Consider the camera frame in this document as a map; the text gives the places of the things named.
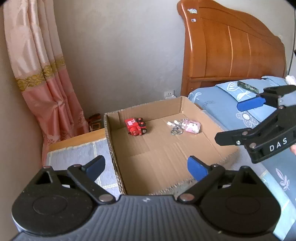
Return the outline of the dark green remote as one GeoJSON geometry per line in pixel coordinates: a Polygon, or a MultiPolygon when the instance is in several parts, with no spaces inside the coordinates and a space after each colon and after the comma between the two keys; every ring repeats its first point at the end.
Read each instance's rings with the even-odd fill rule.
{"type": "Polygon", "coordinates": [[[243,88],[245,90],[248,90],[252,93],[259,94],[259,90],[256,87],[253,87],[253,86],[246,84],[242,81],[237,81],[237,86],[240,88],[243,88]]]}

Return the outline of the pink orange curtain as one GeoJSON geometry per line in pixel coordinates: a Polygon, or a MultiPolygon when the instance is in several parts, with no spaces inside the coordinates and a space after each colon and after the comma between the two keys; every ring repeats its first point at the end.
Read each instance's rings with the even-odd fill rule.
{"type": "Polygon", "coordinates": [[[6,1],[4,32],[16,83],[49,146],[89,131],[71,83],[53,1],[6,1]]]}

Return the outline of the wooden headboard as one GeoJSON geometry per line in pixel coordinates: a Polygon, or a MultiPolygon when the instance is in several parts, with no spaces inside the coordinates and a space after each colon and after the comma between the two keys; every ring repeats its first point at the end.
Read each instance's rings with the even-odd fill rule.
{"type": "Polygon", "coordinates": [[[185,25],[181,95],[219,83],[284,77],[285,47],[256,17],[215,1],[179,1],[185,25]]]}

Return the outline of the blue floral pillow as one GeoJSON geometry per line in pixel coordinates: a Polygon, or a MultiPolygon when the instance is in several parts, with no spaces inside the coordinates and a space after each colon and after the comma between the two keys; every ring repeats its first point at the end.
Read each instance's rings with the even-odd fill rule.
{"type": "Polygon", "coordinates": [[[275,111],[266,105],[263,97],[258,97],[265,88],[295,85],[295,78],[264,76],[261,79],[245,79],[218,84],[217,87],[230,98],[232,103],[224,104],[226,111],[231,110],[234,120],[239,121],[237,128],[254,128],[275,111]]]}

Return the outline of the white wall socket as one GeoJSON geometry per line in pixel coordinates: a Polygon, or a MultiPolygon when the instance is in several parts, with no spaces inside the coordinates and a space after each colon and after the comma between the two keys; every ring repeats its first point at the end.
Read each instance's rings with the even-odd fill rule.
{"type": "Polygon", "coordinates": [[[167,90],[164,92],[164,99],[174,99],[174,98],[176,98],[174,90],[167,90]]]}

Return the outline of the brown cardboard box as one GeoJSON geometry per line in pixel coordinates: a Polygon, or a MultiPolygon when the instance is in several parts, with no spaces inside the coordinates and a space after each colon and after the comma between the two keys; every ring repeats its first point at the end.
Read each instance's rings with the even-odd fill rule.
{"type": "Polygon", "coordinates": [[[236,146],[216,144],[221,127],[184,96],[106,113],[104,126],[121,194],[175,195],[194,181],[187,169],[189,156],[207,165],[231,166],[239,155],[236,146]],[[129,135],[129,118],[143,118],[147,133],[129,135]],[[198,121],[200,132],[172,135],[167,122],[183,118],[198,121]]]}

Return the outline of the red toy train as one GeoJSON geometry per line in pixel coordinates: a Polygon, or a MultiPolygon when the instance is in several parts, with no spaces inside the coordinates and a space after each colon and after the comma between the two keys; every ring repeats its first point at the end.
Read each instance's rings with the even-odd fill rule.
{"type": "Polygon", "coordinates": [[[129,118],[125,120],[128,134],[131,136],[141,136],[147,133],[146,123],[143,118],[129,118]]]}

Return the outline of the grey checked bed sheet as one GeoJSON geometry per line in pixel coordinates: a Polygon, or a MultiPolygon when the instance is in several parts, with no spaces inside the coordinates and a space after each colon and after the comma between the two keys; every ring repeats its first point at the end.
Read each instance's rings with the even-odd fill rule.
{"type": "Polygon", "coordinates": [[[105,169],[95,183],[118,199],[120,190],[106,138],[48,152],[45,165],[65,170],[74,164],[85,165],[99,155],[105,158],[105,169]]]}

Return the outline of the pink keychain charm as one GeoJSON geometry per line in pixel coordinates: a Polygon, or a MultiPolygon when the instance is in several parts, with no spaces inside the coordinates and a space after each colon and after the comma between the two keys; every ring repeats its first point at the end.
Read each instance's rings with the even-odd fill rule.
{"type": "Polygon", "coordinates": [[[168,121],[166,123],[171,127],[172,135],[181,135],[183,132],[198,134],[201,129],[201,124],[198,121],[183,118],[181,120],[168,121]]]}

